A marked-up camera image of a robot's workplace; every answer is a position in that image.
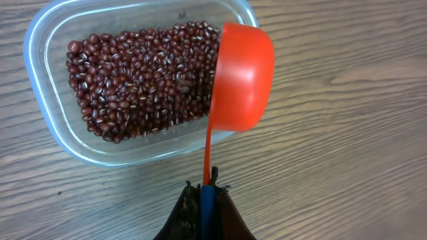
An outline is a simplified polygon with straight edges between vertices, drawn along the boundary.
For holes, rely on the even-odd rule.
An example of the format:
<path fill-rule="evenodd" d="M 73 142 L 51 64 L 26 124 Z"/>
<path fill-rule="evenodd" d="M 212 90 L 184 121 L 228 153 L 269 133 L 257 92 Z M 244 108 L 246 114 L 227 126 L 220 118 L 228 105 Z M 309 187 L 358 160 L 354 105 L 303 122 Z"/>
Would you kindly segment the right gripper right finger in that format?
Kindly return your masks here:
<path fill-rule="evenodd" d="M 213 239 L 256 240 L 234 205 L 227 188 L 217 186 L 217 178 L 218 168 L 213 167 L 213 187 L 216 194 L 213 212 Z"/>

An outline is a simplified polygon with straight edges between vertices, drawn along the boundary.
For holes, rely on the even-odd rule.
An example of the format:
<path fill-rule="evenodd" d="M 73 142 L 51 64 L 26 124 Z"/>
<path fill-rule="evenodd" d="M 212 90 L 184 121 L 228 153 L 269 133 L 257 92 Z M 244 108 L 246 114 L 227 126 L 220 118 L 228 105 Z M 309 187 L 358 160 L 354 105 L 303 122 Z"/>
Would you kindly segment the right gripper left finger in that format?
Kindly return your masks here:
<path fill-rule="evenodd" d="M 194 187 L 190 181 L 186 181 L 186 186 L 154 240 L 199 240 L 199 198 L 200 186 Z"/>

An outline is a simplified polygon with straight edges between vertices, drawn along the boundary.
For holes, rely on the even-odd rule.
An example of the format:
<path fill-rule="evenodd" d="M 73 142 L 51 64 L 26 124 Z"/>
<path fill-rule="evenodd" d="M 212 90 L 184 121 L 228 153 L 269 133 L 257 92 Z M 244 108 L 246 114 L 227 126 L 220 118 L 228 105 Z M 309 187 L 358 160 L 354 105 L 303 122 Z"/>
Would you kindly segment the red scoop with blue handle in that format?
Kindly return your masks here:
<path fill-rule="evenodd" d="M 226 22 L 221 37 L 209 108 L 200 197 L 201 238 L 210 239 L 214 188 L 209 185 L 211 134 L 248 131 L 264 114 L 274 74 L 274 48 L 257 27 Z"/>

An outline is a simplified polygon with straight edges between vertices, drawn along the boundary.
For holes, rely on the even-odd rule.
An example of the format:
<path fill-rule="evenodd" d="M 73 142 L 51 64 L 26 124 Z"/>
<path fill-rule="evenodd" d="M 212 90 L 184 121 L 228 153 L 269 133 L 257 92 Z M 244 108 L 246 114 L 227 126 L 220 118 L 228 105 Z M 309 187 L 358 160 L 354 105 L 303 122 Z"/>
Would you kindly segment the red adzuki beans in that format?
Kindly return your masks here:
<path fill-rule="evenodd" d="M 69 86 L 87 130 L 120 143 L 208 116 L 220 35 L 189 21 L 69 42 Z"/>

